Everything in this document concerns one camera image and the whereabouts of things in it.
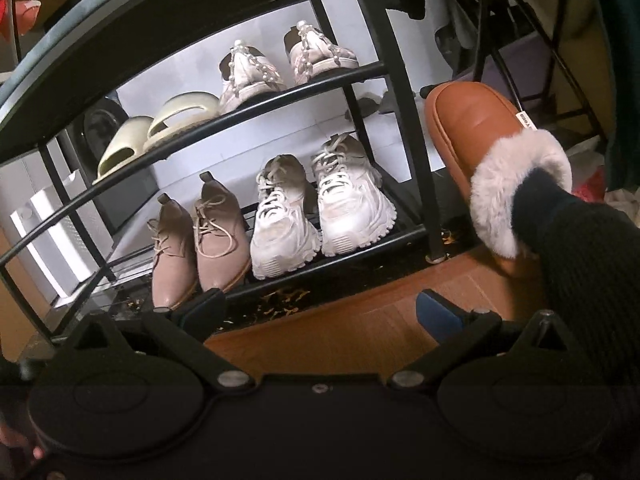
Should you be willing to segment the pale green slide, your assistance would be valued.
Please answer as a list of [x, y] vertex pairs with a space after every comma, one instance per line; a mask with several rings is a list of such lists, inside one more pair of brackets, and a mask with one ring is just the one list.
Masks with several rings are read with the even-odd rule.
[[99, 161], [93, 183], [102, 181], [144, 154], [144, 144], [152, 121], [153, 118], [149, 116], [129, 117], [118, 128]]
[[213, 94], [203, 91], [177, 94], [167, 100], [153, 117], [143, 149], [151, 151], [218, 115], [219, 99]]

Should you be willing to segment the embroidered pearl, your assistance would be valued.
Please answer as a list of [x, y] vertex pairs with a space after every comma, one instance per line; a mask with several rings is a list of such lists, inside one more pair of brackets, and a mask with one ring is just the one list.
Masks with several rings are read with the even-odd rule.
[[296, 84], [306, 84], [311, 79], [336, 72], [356, 70], [358, 58], [352, 50], [334, 44], [313, 24], [298, 21], [283, 38]]
[[220, 61], [219, 71], [222, 79], [221, 115], [286, 89], [276, 66], [243, 40], [235, 40], [229, 53]]

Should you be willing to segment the pink lace-up shoe left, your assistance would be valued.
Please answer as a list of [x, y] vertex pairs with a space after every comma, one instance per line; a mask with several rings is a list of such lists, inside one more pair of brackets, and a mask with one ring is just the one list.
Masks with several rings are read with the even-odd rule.
[[166, 193], [157, 197], [160, 214], [148, 221], [154, 243], [152, 301], [156, 308], [175, 309], [198, 286], [190, 214]]

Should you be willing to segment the pink lace-up shoe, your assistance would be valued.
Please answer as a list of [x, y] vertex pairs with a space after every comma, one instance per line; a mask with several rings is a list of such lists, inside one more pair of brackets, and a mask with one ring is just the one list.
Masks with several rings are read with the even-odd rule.
[[160, 214], [148, 221], [154, 243], [152, 301], [156, 308], [175, 309], [198, 286], [190, 214], [166, 193], [157, 197]]
[[194, 205], [194, 247], [201, 289], [228, 292], [250, 270], [250, 241], [235, 195], [209, 171]]

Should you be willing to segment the pink lace-up shoe right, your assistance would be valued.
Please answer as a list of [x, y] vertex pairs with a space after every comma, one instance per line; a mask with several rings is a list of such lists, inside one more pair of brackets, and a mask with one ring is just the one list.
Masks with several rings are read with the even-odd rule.
[[235, 195], [209, 171], [194, 205], [194, 247], [201, 289], [228, 292], [250, 270], [250, 241]]

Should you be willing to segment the white chunky sneaker left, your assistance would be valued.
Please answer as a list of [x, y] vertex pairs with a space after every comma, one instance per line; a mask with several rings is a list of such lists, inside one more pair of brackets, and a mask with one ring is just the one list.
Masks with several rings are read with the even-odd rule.
[[317, 193], [291, 154], [270, 159], [256, 176], [256, 184], [250, 258], [254, 278], [266, 280], [306, 266], [320, 252], [320, 234], [308, 220]]

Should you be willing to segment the white chunky sneaker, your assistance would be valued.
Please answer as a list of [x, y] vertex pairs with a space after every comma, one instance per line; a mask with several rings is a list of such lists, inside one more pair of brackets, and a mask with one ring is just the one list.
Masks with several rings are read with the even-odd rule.
[[369, 247], [393, 229], [397, 211], [382, 192], [382, 176], [350, 133], [334, 134], [311, 157], [317, 183], [322, 254]]
[[266, 280], [306, 266], [320, 252], [320, 234], [308, 220], [317, 193], [291, 154], [270, 159], [256, 176], [256, 184], [250, 258], [254, 278]]

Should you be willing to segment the black-socked leg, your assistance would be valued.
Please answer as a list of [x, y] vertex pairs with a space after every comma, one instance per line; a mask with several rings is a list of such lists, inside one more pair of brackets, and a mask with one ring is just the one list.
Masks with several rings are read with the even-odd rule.
[[518, 187], [512, 230], [539, 257], [548, 306], [600, 370], [639, 383], [639, 229], [533, 170]]

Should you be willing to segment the white chunky sneaker right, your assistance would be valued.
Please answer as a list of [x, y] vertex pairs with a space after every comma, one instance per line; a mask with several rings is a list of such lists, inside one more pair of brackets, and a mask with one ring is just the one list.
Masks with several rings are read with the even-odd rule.
[[382, 176], [350, 133], [334, 134], [311, 157], [317, 183], [322, 254], [369, 247], [393, 229], [397, 211], [382, 192]]

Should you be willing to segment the brown fur-lined slipper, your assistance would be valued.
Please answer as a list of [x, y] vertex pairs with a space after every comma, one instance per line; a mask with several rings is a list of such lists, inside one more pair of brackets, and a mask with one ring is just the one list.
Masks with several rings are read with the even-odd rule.
[[537, 258], [512, 229], [516, 190], [535, 169], [565, 192], [573, 189], [566, 154], [547, 130], [487, 84], [449, 81], [425, 100], [428, 134], [469, 205], [478, 238], [497, 266], [514, 278], [539, 273]]

